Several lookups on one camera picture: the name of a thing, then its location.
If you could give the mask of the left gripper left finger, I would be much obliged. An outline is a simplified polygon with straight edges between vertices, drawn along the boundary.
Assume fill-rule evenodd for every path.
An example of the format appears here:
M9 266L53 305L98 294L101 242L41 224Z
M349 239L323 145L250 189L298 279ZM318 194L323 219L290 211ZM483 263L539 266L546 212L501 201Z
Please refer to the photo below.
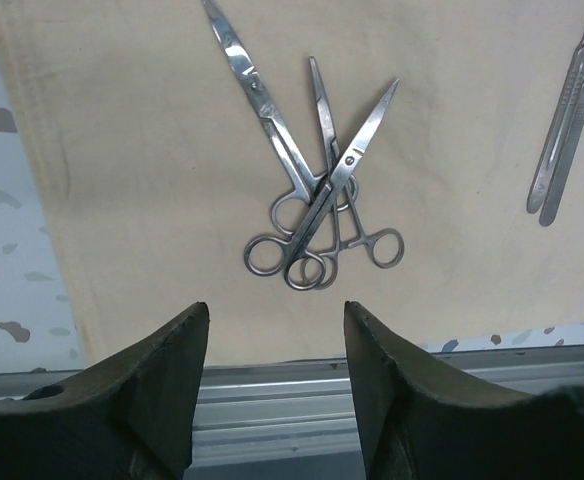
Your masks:
M0 479L180 479L209 333L196 302L145 339L0 400Z

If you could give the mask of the small steel scissors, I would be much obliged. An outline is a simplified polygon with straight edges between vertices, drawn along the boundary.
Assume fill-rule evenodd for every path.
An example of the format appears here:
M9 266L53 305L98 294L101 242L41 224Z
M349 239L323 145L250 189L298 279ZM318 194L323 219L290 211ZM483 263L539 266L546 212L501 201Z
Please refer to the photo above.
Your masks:
M309 168L260 73L229 20L215 1L205 1L203 7L235 78L292 183L292 190L279 197L270 209L270 220L274 228L279 233L290 237L292 232L278 223L279 207L291 200L302 201L307 205L312 204L319 188L320 178Z

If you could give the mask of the steel scalpel handle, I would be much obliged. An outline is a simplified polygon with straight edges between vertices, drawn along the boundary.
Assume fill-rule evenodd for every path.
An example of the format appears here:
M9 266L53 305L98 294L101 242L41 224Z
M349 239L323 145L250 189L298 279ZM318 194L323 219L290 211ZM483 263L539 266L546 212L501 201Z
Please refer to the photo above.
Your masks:
M543 227L550 226L556 219L561 199L566 187L570 169L578 148L584 127L584 77L579 83L576 104L569 118L566 139L563 142L557 166L553 173L548 193L539 216Z
M543 145L541 156L528 193L526 210L529 214L538 214L548 193L550 181L564 140L567 136L569 118L576 104L579 83L584 77L584 32L577 44L562 86L552 121Z

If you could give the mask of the long steel scissors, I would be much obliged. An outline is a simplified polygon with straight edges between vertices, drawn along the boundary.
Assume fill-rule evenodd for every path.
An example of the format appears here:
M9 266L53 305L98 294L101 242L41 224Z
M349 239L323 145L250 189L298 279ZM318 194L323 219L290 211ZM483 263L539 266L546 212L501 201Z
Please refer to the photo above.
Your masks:
M328 215L331 202L336 199L348 183L348 179L353 176L354 170L383 120L398 85L398 80L392 82L378 100L348 147L345 150L340 150L336 167L332 171L329 170L329 176L323 182L318 196L304 217L301 226L294 234L291 240L291 244L294 246L294 252L291 254L288 265L284 270L285 282L291 288L298 291L315 289L312 287L312 280L310 282L297 283L291 276L290 270L292 266L297 262L302 262L303 259L309 259L309 261L315 261L319 264L318 274L321 274L321 276L318 279L315 277L313 280L317 279L318 282L321 282L322 275L326 273L326 262L318 254L309 251L308 245Z

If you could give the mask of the beige surgical wrap cloth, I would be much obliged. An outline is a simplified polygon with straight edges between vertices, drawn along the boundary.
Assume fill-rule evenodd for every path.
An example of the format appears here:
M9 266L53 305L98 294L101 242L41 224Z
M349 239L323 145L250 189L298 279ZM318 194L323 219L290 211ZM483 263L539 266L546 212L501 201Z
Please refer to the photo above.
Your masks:
M358 301L431 349L584 339L584 134L555 222L525 208L584 1L223 1L308 164L308 60L347 144L391 83L356 173L394 268L344 252L296 292L244 267L290 188L198 1L0 1L0 69L88 358L203 301L211 365L344 352Z

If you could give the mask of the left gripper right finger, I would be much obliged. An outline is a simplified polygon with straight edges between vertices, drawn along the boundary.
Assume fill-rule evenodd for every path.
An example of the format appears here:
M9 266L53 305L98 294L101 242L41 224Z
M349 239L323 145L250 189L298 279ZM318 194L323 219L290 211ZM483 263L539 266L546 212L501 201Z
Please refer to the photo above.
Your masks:
M369 479L584 479L584 386L529 395L474 377L344 305Z

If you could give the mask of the steel forceps with ring handles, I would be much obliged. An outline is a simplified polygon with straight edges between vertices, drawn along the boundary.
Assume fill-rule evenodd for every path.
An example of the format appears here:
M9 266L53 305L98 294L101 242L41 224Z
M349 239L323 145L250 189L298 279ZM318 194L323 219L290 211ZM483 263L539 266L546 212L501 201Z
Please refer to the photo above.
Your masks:
M314 57L309 58L310 71L312 76L313 90L315 94L317 116L319 125L321 128L321 135L324 146L326 165L330 171L332 171L336 165L338 157L340 156L340 148L338 144L336 129L334 126L331 107L323 83L323 79L318 67L317 60ZM385 228L379 230L378 232L367 234L363 228L360 216L355 205L355 196L358 194L358 185L355 178L350 177L348 183L344 186L342 191L330 204L330 209L328 210L331 215L332 231L333 231L333 246L328 249L318 253L327 265L330 266L330 273L323 274L321 282L318 282L318 278L321 274L317 275L316 280L310 280L306 275L306 267L308 265L309 259L303 259L301 262L301 275L304 282L312 282L313 288L318 290L327 289L336 280L338 273L338 255L345 249L353 249L358 246L364 246L368 257L370 260L379 268L389 269L396 266L402 259L405 244L401 234L393 228ZM343 241L341 239L339 213L340 206L338 204L338 198L343 196L345 198L345 203L342 208L348 210L352 216L354 227L356 230L356 235L353 239ZM375 256L374 249L377 243L382 239L393 239L397 242L397 251L394 257L390 260L384 261L379 260Z

